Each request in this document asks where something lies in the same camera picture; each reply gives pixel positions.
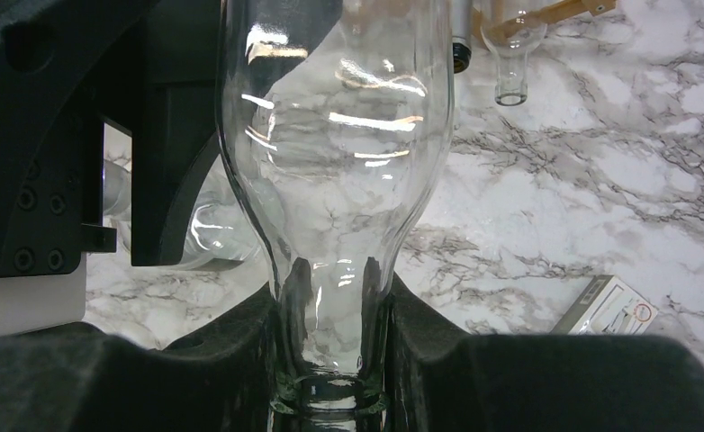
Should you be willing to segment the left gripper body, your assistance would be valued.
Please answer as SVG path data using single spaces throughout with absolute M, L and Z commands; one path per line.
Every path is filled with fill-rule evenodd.
M 146 1 L 0 1 L 0 278 L 112 253 L 104 122 L 82 83 Z

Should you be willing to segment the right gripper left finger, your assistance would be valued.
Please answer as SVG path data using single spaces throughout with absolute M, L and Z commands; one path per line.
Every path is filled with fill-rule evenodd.
M 0 431 L 264 431 L 261 289 L 162 350 L 88 324 L 0 337 Z

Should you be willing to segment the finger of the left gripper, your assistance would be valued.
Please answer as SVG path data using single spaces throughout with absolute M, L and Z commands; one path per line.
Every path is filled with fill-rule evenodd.
M 117 1 L 125 75 L 113 86 L 131 136 L 131 264 L 180 263 L 194 200 L 220 152 L 224 86 L 256 96 L 314 50 L 339 1 Z

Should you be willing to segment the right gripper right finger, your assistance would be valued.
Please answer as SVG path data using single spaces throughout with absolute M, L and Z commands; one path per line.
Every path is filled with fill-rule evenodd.
M 704 431 L 704 367 L 673 339 L 472 335 L 400 280 L 390 300 L 396 431 Z

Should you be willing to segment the clear square glass bottle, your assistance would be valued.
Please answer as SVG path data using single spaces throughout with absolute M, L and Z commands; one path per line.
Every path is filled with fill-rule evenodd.
M 528 99 L 528 56 L 546 36 L 547 24 L 536 15 L 543 1 L 482 1 L 481 35 L 496 64 L 494 100 L 518 106 Z

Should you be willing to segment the dark wine bottle front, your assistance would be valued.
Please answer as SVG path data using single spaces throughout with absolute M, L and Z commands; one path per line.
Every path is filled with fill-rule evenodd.
M 452 27 L 452 48 L 454 73 L 457 75 L 468 69 L 472 57 L 472 0 L 452 0 L 450 22 Z

